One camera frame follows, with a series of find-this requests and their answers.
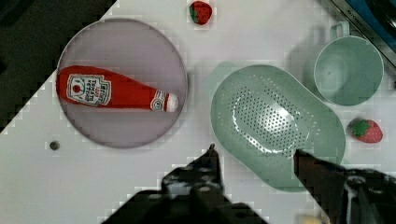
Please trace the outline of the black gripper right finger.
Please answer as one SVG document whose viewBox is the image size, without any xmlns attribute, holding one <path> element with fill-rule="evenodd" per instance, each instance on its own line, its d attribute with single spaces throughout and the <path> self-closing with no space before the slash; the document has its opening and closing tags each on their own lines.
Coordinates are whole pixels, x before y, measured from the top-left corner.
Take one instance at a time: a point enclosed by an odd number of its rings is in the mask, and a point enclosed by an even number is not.
<svg viewBox="0 0 396 224">
<path fill-rule="evenodd" d="M 298 149 L 294 173 L 331 224 L 396 224 L 396 185 L 374 169 L 347 169 Z"/>
</svg>

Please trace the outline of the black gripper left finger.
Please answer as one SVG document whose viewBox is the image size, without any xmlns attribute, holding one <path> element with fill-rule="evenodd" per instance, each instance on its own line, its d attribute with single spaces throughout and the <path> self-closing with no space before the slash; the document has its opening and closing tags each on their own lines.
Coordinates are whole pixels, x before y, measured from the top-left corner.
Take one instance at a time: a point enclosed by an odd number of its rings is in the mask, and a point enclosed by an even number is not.
<svg viewBox="0 0 396 224">
<path fill-rule="evenodd" d="M 177 167 L 167 174 L 161 182 L 161 192 L 171 198 L 188 195 L 193 187 L 209 186 L 224 191 L 216 145 L 186 166 Z"/>
</svg>

